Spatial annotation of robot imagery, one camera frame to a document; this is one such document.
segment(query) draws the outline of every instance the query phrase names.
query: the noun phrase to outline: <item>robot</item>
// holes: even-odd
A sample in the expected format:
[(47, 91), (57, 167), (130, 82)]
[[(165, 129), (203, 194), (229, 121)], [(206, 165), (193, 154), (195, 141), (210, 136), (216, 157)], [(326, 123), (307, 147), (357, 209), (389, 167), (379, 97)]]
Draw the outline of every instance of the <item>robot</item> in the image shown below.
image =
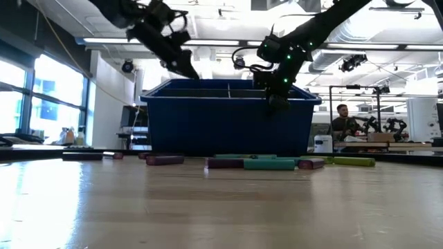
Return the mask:
[[(422, 0), (432, 7), (442, 29), (443, 9), (440, 0)], [(174, 73), (199, 79), (190, 62), (191, 51), (182, 50), (181, 46), (190, 40), (186, 30), (186, 11), (173, 10), (162, 0), (151, 0), (146, 6), (137, 0), (90, 0), (115, 27), (127, 29), (127, 38), (137, 38), (150, 49)], [(296, 76), (305, 61), (312, 61), (311, 52), (316, 50), (329, 34), (346, 19), (362, 9), (371, 0), (334, 1), (325, 12), (315, 14), (313, 18), (283, 37), (277, 37), (271, 31), (260, 46), (237, 49), (232, 56), (238, 68), (248, 68), (253, 73), (254, 87), (264, 89), (266, 99), (272, 109), (289, 108), (289, 90), (296, 81)], [(172, 30), (168, 36), (161, 32), (177, 18), (184, 18), (181, 30)], [(257, 56), (270, 66), (238, 64), (236, 52), (242, 49), (257, 49)]]
[(379, 130), (379, 121), (377, 121), (377, 119), (374, 116), (371, 116), (370, 118), (362, 118), (362, 117), (353, 117), (353, 118), (355, 118), (356, 120), (363, 121), (363, 125), (361, 126), (361, 131), (365, 135), (368, 135), (369, 128), (373, 128), (374, 132), (381, 132)]
[[(395, 128), (395, 124), (399, 124), (399, 129)], [(383, 128), (387, 133), (394, 133), (395, 142), (403, 142), (404, 139), (401, 133), (407, 126), (408, 125), (403, 120), (397, 118), (388, 118)]]

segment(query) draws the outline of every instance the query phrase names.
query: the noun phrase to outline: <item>white container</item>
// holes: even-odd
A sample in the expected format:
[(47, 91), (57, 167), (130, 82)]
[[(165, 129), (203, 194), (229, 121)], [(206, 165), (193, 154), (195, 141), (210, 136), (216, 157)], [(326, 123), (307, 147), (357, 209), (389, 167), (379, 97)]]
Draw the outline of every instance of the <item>white container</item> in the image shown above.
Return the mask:
[(314, 153), (332, 153), (332, 136), (317, 135), (314, 137)]

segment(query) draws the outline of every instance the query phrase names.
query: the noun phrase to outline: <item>metal frame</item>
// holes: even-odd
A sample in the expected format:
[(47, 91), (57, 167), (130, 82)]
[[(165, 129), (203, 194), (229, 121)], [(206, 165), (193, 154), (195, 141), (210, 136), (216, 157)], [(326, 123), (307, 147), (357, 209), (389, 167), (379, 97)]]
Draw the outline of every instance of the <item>metal frame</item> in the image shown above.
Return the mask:
[[(331, 122), (331, 135), (334, 132), (334, 129), (332, 127), (332, 89), (333, 88), (346, 88), (346, 89), (360, 89), (360, 88), (365, 88), (365, 89), (376, 89), (376, 95), (375, 98), (377, 99), (377, 119), (379, 121), (379, 130), (381, 131), (381, 110), (380, 110), (380, 88), (378, 86), (359, 86), (359, 85), (350, 85), (350, 86), (329, 86), (329, 119)], [(332, 153), (335, 154), (334, 151), (334, 138), (332, 138)]]

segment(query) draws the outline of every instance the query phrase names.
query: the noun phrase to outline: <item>cable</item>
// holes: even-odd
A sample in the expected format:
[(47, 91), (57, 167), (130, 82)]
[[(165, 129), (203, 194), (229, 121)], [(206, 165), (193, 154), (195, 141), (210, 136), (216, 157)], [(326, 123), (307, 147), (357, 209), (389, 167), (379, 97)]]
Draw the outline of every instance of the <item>cable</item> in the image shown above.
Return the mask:
[(238, 52), (240, 52), (241, 50), (258, 49), (258, 48), (259, 48), (259, 46), (247, 46), (247, 47), (238, 48), (238, 49), (236, 49), (236, 50), (233, 52), (233, 54), (231, 55), (230, 58), (232, 59), (234, 65), (238, 66), (239, 68), (247, 68), (247, 69), (249, 69), (252, 73), (255, 73), (255, 72), (257, 72), (257, 71), (260, 71), (260, 69), (263, 69), (263, 70), (271, 70), (271, 69), (274, 67), (274, 63), (271, 63), (270, 66), (262, 66), (262, 65), (259, 65), (259, 64), (252, 64), (252, 65), (250, 65), (250, 66), (243, 66), (243, 65), (238, 64), (238, 63), (235, 61), (235, 59), (234, 59), (235, 54), (238, 53)]
[(95, 84), (95, 86), (97, 88), (99, 88), (101, 91), (103, 91), (104, 93), (106, 93), (109, 97), (125, 104), (128, 106), (131, 106), (131, 104), (126, 103), (125, 101), (121, 100), (120, 98), (117, 98), (116, 96), (110, 94), (108, 91), (104, 90), (99, 84), (97, 84), (96, 82), (94, 82), (86, 73), (86, 71), (77, 63), (77, 61), (74, 59), (74, 57), (72, 56), (72, 54), (69, 52), (68, 48), (65, 46), (64, 42), (60, 39), (59, 35), (57, 34), (57, 32), (55, 31), (53, 25), (51, 24), (51, 22), (49, 21), (48, 17), (46, 16), (46, 13), (44, 12), (42, 6), (40, 5), (40, 0), (36, 0), (35, 2), (38, 5), (38, 10), (41, 12), (41, 14), (43, 15), (43, 18), (45, 19), (46, 23), (48, 24), (49, 28), (51, 29), (52, 33), (55, 35), (55, 38), (58, 40), (58, 42), (60, 43), (60, 45), (63, 47), (64, 51), (66, 52), (66, 54), (68, 54), (68, 56), (71, 58), (71, 60), (74, 62), (74, 64), (78, 67), (78, 69), (80, 71), (82, 71), (83, 75), (85, 77), (87, 77), (89, 79), (89, 81), (92, 84)]
[(400, 79), (403, 79), (403, 80), (409, 82), (409, 80), (407, 80), (406, 78), (404, 78), (404, 77), (402, 77), (402, 76), (400, 76), (400, 75), (398, 75), (398, 74), (396, 74), (396, 73), (393, 73), (393, 72), (391, 72), (391, 71), (389, 71), (389, 70), (387, 70), (387, 69), (385, 69), (385, 68), (383, 68), (383, 67), (381, 67), (381, 66), (375, 64), (374, 62), (371, 62), (370, 60), (368, 60), (368, 62), (371, 63), (372, 65), (376, 66), (377, 68), (383, 70), (383, 71), (386, 71), (386, 72), (388, 72), (388, 73), (390, 73), (390, 74), (392, 74), (392, 75), (394, 75), (394, 76), (396, 76), (396, 77), (399, 77)]

